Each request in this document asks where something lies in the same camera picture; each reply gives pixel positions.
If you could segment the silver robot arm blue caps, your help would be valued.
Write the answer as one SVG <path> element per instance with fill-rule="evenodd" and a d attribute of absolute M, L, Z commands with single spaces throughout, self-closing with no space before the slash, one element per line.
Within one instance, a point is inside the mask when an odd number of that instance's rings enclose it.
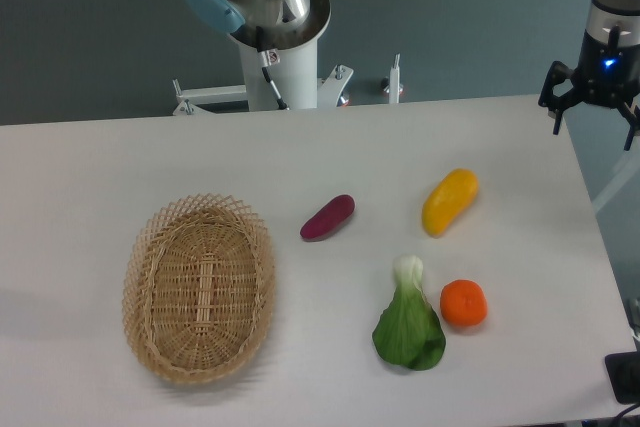
<path fill-rule="evenodd" d="M 351 77 L 338 66 L 317 76 L 317 41 L 329 0 L 185 0 L 193 13 L 237 44 L 249 108 L 333 108 Z M 539 103 L 555 119 L 578 104 L 615 110 L 639 133 L 639 0 L 591 0 L 575 67 L 551 65 Z"/>

